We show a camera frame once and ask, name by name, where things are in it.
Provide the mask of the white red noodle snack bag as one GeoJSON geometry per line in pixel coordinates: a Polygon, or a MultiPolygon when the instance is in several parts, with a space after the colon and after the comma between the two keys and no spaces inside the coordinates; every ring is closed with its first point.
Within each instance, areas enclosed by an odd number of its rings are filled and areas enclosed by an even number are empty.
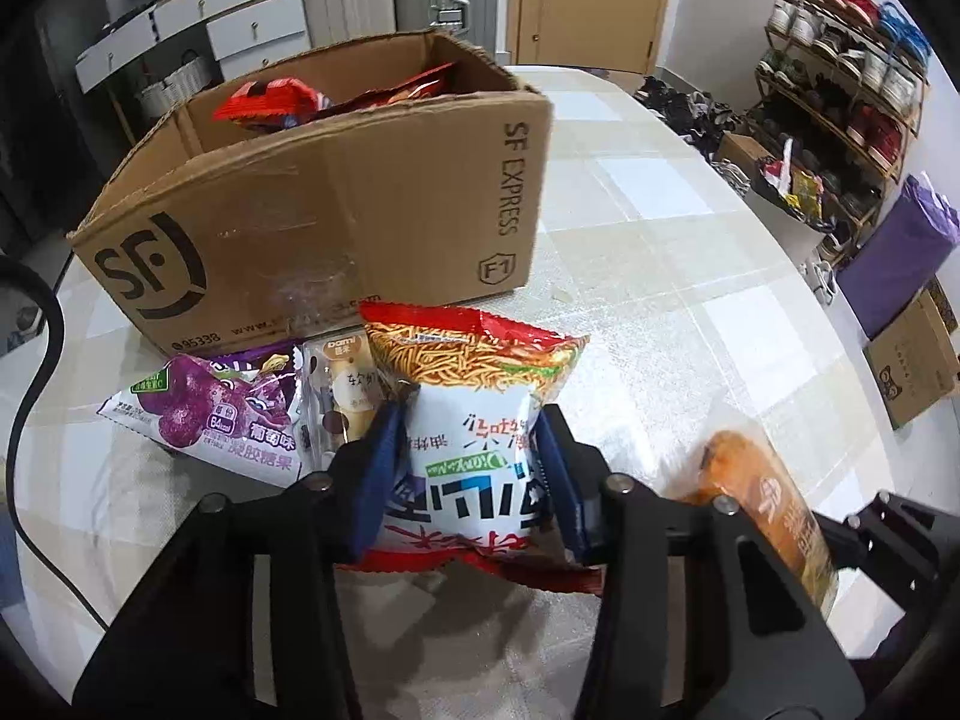
{"type": "Polygon", "coordinates": [[[356,568],[462,561],[535,590],[599,593],[601,571],[565,550],[534,442],[586,339],[457,305],[366,302],[359,315],[377,369],[407,406],[407,447],[356,568]]]}

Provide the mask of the orange bread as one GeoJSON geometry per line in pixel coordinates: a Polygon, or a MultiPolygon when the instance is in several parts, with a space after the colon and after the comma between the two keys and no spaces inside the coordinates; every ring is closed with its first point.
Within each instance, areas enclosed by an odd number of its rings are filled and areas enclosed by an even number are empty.
{"type": "Polygon", "coordinates": [[[677,497],[709,504],[732,497],[800,580],[823,616],[830,616],[838,578],[811,507],[766,434],[752,421],[721,427],[700,442],[677,497]]]}

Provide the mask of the red crispy cone snack bag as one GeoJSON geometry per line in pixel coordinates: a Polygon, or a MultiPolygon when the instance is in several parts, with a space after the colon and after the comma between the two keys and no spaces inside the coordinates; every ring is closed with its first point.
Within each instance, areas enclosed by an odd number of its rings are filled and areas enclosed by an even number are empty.
{"type": "Polygon", "coordinates": [[[418,75],[410,76],[405,82],[390,88],[368,89],[345,103],[332,104],[314,115],[314,121],[322,121],[336,115],[348,114],[357,110],[377,109],[395,103],[411,103],[421,99],[436,98],[449,93],[454,83],[459,64],[446,62],[418,75]]]}

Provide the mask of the brown white snack packet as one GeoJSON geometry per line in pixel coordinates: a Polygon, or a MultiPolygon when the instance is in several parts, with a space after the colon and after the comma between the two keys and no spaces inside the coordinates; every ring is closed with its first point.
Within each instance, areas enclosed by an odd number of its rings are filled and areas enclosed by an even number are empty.
{"type": "Polygon", "coordinates": [[[313,338],[300,347],[298,437],[309,470],[327,470],[342,445],[361,439],[384,400],[363,330],[313,338]]]}

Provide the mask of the purple grape gummy bag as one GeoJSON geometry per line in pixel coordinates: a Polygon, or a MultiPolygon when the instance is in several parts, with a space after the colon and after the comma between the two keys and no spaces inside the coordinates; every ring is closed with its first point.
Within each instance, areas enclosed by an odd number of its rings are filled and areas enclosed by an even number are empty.
{"type": "Polygon", "coordinates": [[[285,489],[311,471],[299,445],[302,353],[277,343],[232,355],[176,355],[98,415],[195,460],[285,489]]]}

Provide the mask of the SF cardboard box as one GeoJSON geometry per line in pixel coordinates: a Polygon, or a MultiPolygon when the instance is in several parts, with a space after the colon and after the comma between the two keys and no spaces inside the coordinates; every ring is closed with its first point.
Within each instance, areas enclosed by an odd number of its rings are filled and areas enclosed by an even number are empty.
{"type": "Polygon", "coordinates": [[[553,107],[483,50],[398,32],[311,50],[166,114],[70,245],[170,355],[353,325],[366,301],[441,305],[521,288],[553,107]],[[245,83],[299,78],[345,103],[446,62],[449,93],[283,130],[215,121],[245,83]]]}

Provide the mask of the small cardboard box on floor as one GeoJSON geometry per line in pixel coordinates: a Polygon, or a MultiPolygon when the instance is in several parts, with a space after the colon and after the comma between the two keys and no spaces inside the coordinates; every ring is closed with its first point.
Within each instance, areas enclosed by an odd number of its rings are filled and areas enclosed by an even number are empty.
{"type": "Polygon", "coordinates": [[[952,325],[950,304],[926,286],[864,349],[893,429],[958,394],[952,325]]]}

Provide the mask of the white woven basket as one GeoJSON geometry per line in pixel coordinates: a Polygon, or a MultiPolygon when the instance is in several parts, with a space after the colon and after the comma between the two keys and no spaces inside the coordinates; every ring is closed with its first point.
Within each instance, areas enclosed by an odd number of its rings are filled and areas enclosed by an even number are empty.
{"type": "Polygon", "coordinates": [[[140,91],[139,103],[148,119],[159,119],[179,104],[187,103],[212,82],[212,70],[205,57],[188,50],[176,70],[140,91]]]}

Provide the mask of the wooden door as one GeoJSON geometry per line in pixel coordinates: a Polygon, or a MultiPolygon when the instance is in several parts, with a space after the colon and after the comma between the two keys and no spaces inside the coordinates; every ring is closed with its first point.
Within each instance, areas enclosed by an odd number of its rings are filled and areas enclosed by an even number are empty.
{"type": "Polygon", "coordinates": [[[654,67],[669,0],[506,0],[513,64],[630,71],[654,67]]]}

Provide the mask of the shoe rack with shoes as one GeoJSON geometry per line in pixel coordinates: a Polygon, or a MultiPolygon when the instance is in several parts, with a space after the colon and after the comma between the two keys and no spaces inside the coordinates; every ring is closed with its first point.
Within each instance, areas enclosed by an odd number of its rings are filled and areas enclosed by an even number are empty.
{"type": "Polygon", "coordinates": [[[750,135],[818,177],[825,215],[858,238],[877,224],[918,140],[929,50],[905,16],[874,0],[773,0],[755,67],[750,135]]]}

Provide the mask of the white drawer desk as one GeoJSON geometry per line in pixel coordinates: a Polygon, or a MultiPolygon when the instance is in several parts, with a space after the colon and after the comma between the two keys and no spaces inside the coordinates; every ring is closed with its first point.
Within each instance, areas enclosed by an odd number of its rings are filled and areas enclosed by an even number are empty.
{"type": "Polygon", "coordinates": [[[308,52],[311,39],[302,0],[163,0],[76,57],[83,91],[141,59],[150,50],[201,26],[221,75],[228,80],[308,52]]]}

